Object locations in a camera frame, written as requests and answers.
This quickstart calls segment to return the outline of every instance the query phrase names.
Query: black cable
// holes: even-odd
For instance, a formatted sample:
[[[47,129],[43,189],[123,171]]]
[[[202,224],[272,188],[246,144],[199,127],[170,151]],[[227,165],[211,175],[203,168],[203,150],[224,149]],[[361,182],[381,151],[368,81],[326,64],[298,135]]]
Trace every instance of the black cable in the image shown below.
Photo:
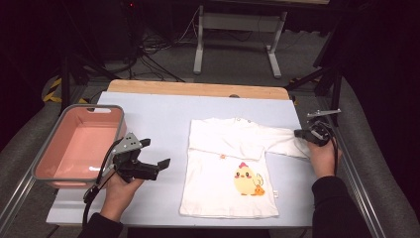
[[[185,46],[185,45],[187,45],[187,44],[197,44],[196,42],[191,42],[191,40],[192,40],[192,38],[194,37],[195,35],[194,34],[192,34],[186,41],[184,41],[184,42],[181,42],[181,41],[178,41],[178,42],[176,42],[173,46],[174,47],[183,47],[183,46]]]
[[[108,180],[116,173],[116,171],[114,171],[110,176],[108,176],[108,178],[106,178],[106,180],[104,181],[104,183],[101,185],[101,187],[99,187],[99,190],[102,189],[102,187],[104,187],[104,185],[108,182]]]
[[[95,98],[97,95],[99,95],[99,93],[101,93],[101,92],[103,92],[103,91],[106,91],[106,89],[102,89],[102,90],[100,90],[100,91],[96,92],[95,94],[93,94],[93,96],[91,96],[91,97],[89,98],[89,103],[90,103],[90,102],[92,102],[93,98]]]
[[[321,126],[328,134],[328,136],[330,137],[331,143],[333,144],[333,148],[334,148],[334,176],[337,175],[337,167],[338,167],[338,163],[339,163],[339,148],[337,146],[336,141],[334,140],[334,133],[330,132],[330,130],[328,130],[327,126],[325,126],[323,123],[319,123],[319,126]]]
[[[185,82],[183,79],[181,79],[180,77],[176,76],[175,74],[171,73],[170,71],[168,71],[167,69],[165,69],[164,67],[162,67],[160,64],[158,64],[156,61],[154,61],[152,58],[150,58],[148,55],[145,55],[146,58],[148,58],[150,61],[152,61],[154,64],[156,64],[158,67],[160,67],[166,74],[171,75],[173,78],[176,79],[176,81],[181,81],[181,82]]]
[[[263,16],[260,16],[260,17],[259,17],[259,21],[257,22],[257,27],[258,27],[258,29],[259,29],[259,39],[260,39],[260,41],[262,41],[263,48],[264,48],[264,49],[266,49],[266,43],[263,41],[263,39],[262,39],[262,35],[261,35],[261,32],[260,32],[260,21],[261,21],[262,17],[263,17]]]
[[[86,203],[86,206],[84,207],[84,211],[83,211],[83,220],[82,220],[82,227],[83,228],[85,228],[86,227],[86,225],[87,225],[87,215],[89,214],[89,209],[90,209],[90,206],[92,205],[92,202],[93,202],[93,200],[95,199],[95,197],[96,197],[96,195],[99,193],[99,190],[103,187],[103,185],[105,184],[102,184],[102,186],[100,186],[99,188],[98,188],[98,185],[101,183],[101,180],[102,180],[102,173],[103,173],[103,170],[105,169],[105,165],[106,165],[106,162],[107,162],[107,160],[108,160],[108,157],[109,157],[109,155],[111,154],[111,152],[112,152],[112,150],[114,149],[114,147],[116,146],[116,145],[118,145],[118,143],[120,143],[122,140],[123,140],[124,138],[121,138],[121,139],[119,139],[119,140],[117,140],[117,141],[114,141],[113,143],[112,143],[112,145],[109,147],[109,149],[108,149],[108,151],[107,151],[107,153],[106,153],[106,155],[105,155],[105,157],[104,157],[104,160],[102,161],[102,165],[101,165],[101,169],[99,170],[99,173],[98,173],[98,177],[96,178],[96,182],[95,182],[95,184],[93,185],[93,187],[91,187],[86,193],[85,193],[85,195],[84,195],[84,197],[83,197],[83,199],[84,199],[84,202]]]
[[[132,78],[133,78],[133,72],[131,68],[129,67],[129,79],[132,79]]]
[[[152,70],[152,68],[153,68],[153,69],[155,69],[155,70],[157,70],[157,71],[160,71],[160,72],[166,73],[165,71],[163,71],[163,70],[161,70],[161,69],[159,69],[159,68],[157,68],[157,67],[155,67],[155,66],[151,65],[150,63],[148,63],[147,61],[145,61],[143,58],[140,58],[140,61],[143,63],[143,65],[144,65],[144,66],[148,67],[151,71],[153,71],[153,70]]]
[[[78,35],[79,35],[79,37],[80,37],[81,41],[83,42],[84,46],[85,46],[85,47],[86,47],[86,49],[87,49],[87,51],[88,51],[88,52],[89,52],[89,54],[92,56],[92,59],[93,59],[93,60],[96,60],[95,55],[93,54],[93,52],[92,52],[92,51],[90,50],[90,48],[88,47],[86,40],[84,39],[84,37],[83,37],[83,35],[81,34],[80,30],[77,28],[77,25],[76,25],[76,23],[74,22],[74,19],[72,18],[72,16],[71,16],[70,12],[68,11],[68,8],[67,8],[67,6],[65,5],[64,1],[63,1],[63,0],[60,0],[60,3],[61,3],[61,5],[62,5],[62,7],[64,8],[65,13],[67,14],[68,18],[70,19],[71,24],[73,25],[74,29],[77,31],[77,33],[78,33]]]
[[[237,38],[235,35],[233,35],[232,33],[230,33],[230,32],[226,32],[226,31],[224,31],[223,33],[225,33],[226,35],[228,35],[229,37],[231,37],[231,38],[233,38],[233,39],[235,39],[235,40],[237,40],[238,42],[246,42],[247,40],[249,40],[250,39],[250,37],[251,37],[251,35],[253,34],[253,32],[249,32],[249,34],[248,34],[248,36],[245,38],[245,39],[239,39],[239,38]]]
[[[145,74],[154,74],[155,76],[157,76],[158,78],[160,78],[160,81],[165,81],[163,75],[161,75],[158,72],[153,72],[153,71],[151,71],[151,72],[135,73],[135,76],[136,75],[145,75]]]
[[[116,68],[116,69],[111,69],[111,70],[107,69],[107,71],[109,71],[111,73],[122,72],[122,71],[125,71],[125,70],[128,70],[128,69],[131,69],[134,66],[134,64],[136,64],[136,62],[137,62],[137,59],[129,60],[129,63],[126,66]],[[87,68],[85,70],[87,71],[87,73],[89,73],[92,76],[101,76],[102,75],[101,73],[98,73],[98,72],[93,71],[93,70],[89,70]]]
[[[51,238],[53,234],[56,232],[56,230],[59,228],[59,225],[56,225],[52,231],[46,236],[46,238]]]
[[[288,45],[287,47],[283,48],[284,50],[289,49],[291,47],[293,47],[294,45],[296,45],[296,43],[303,37],[304,33],[300,34],[300,36],[290,45]]]
[[[142,44],[140,46],[142,52],[144,53],[144,55],[149,55],[152,56],[156,53],[158,53],[159,51],[165,50],[167,48],[171,48],[171,47],[181,47],[184,46],[185,44],[187,44],[193,37],[194,35],[191,34],[193,33],[192,31],[190,31],[189,33],[185,34],[183,36],[183,38],[185,38],[185,36],[191,35],[188,39],[187,42],[182,43],[180,40],[182,40],[183,38],[174,38],[174,40],[171,40],[170,43],[168,42],[158,42],[158,40],[155,41],[154,44],[151,45],[145,45]]]
[[[99,174],[98,174],[98,177],[96,178],[96,184],[97,185],[99,185],[100,184],[100,182],[101,182],[101,179],[102,179],[102,173],[103,173],[103,170],[105,169],[105,164],[106,164],[106,162],[107,162],[107,160],[108,160],[108,157],[109,157],[109,155],[111,154],[111,152],[112,152],[112,150],[114,149],[114,147],[116,146],[116,145],[118,145],[118,143],[120,143],[122,140],[123,140],[124,138],[121,138],[120,140],[116,140],[114,143],[112,143],[112,145],[109,147],[109,149],[108,149],[108,151],[107,151],[107,153],[106,153],[106,155],[105,155],[105,158],[104,158],[104,160],[102,161],[102,165],[101,165],[101,170],[99,171]]]
[[[305,228],[302,232],[302,234],[300,234],[299,238],[303,238],[306,235],[306,232],[308,232],[308,228]]]
[[[210,39],[213,37],[213,35],[217,33],[217,30],[213,30],[213,29],[204,29],[203,30],[203,38],[205,39]]]
[[[151,45],[146,45],[146,42],[152,42]],[[169,47],[170,44],[163,39],[160,35],[158,34],[153,34],[153,35],[147,35],[143,41],[142,44],[140,45],[140,48],[142,50],[142,52],[144,53],[144,55],[154,55],[156,54],[158,51],[160,51],[162,48],[165,47]],[[152,48],[154,49],[152,52],[148,51],[147,48]]]

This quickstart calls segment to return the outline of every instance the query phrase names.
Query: cartoon chick print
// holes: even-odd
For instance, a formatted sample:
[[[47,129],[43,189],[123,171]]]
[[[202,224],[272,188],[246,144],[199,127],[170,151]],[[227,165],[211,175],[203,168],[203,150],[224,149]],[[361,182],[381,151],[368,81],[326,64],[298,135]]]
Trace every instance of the cartoon chick print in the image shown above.
[[[235,172],[235,187],[241,195],[264,195],[263,178],[242,162]]]

